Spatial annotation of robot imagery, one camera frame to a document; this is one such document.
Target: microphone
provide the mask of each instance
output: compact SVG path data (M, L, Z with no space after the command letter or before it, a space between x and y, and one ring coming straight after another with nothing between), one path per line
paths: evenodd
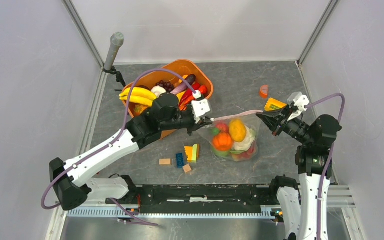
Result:
M111 46L109 47L108 55L106 56L105 65L103 66L103 71L107 74L115 75L115 80L117 83L121 83L123 87L126 86L126 82L123 79L123 75L120 71L117 71L113 66L114 61L116 60L119 49L125 43L125 36L121 32L116 32L111 37Z
M125 43L125 36L121 32L116 32L111 37L111 46L109 47L108 55L106 56L105 65L103 68L111 71L114 61L116 60L119 49Z

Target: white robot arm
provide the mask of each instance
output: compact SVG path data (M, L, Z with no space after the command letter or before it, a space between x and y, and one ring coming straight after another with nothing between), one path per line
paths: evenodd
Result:
M332 165L328 163L328 158L337 138L337 132L342 127L338 120L330 115L317 117L311 125L298 119L297 117L306 110L306 105L309 104L308 97L300 92L292 94L288 101L291 102L290 105L282 109L257 113L257 116L267 125L274 136L285 132L302 144L297 148L295 155L302 191L301 207L297 201L299 191L296 180L277 176L270 184L270 188L272 188L272 195L277 196L283 209L287 240L317 239L319 201L321 201L320 237L322 240L327 240L326 199L332 176ZM327 163L327 172L323 176L323 195L319 199L319 184Z
M119 130L98 146L67 161L56 158L49 163L50 180L54 181L68 171L53 185L63 210L72 210L86 200L105 198L121 199L134 188L130 177L101 179L96 173L120 158L132 154L159 140L164 130L186 128L189 134L213 122L205 117L211 111L207 99L192 101L184 111L179 111L178 98L162 94L140 116L132 118L120 135ZM78 165L82 159L88 159Z

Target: red tomato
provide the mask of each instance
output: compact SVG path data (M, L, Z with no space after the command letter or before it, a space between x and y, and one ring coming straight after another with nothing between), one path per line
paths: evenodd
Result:
M222 133L228 133L229 132L229 126L224 123L224 122L218 122L215 124L215 127L218 128L218 130L220 130L220 132Z

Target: wooden cube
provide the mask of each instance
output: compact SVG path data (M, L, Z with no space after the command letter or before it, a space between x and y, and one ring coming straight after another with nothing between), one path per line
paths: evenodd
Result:
M172 160L170 158L162 158L159 160L160 166L168 166L172 164Z
M185 174L189 173L190 171L192 171L192 168L191 168L191 165L184 165L183 166L183 171Z

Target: plastic bag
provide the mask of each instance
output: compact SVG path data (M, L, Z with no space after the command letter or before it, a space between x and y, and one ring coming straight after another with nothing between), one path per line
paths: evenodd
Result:
M235 162L250 160L258 154L257 137L261 119L256 113L246 111L237 115L219 117L212 125L199 129L198 134L211 144L211 151L218 157Z

